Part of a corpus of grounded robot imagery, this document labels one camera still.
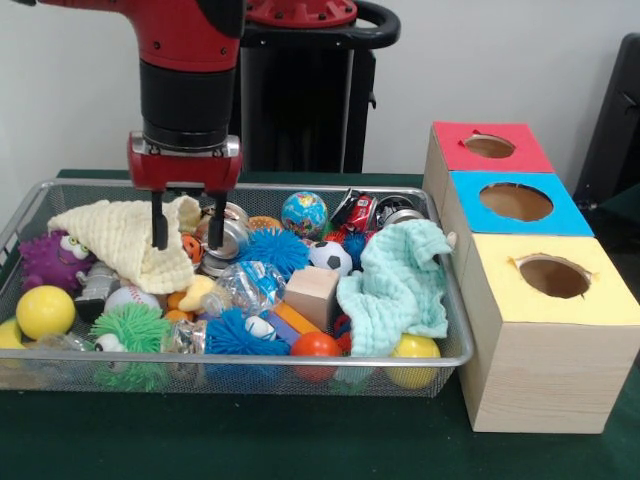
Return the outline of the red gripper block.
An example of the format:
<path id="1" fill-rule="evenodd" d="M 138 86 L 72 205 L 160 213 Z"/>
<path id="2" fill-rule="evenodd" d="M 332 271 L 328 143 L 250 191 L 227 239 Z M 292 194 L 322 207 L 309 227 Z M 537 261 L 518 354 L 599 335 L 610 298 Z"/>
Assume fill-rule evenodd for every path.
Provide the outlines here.
<path id="1" fill-rule="evenodd" d="M 168 188 L 199 188 L 212 196 L 208 225 L 208 246 L 212 250 L 224 243 L 226 194 L 235 188 L 242 168 L 240 140 L 229 135 L 214 149 L 177 151 L 149 143 L 141 132 L 132 132 L 127 142 L 131 180 L 137 189 L 151 193 L 152 246 L 165 250 L 168 224 L 163 213 L 162 191 Z"/>

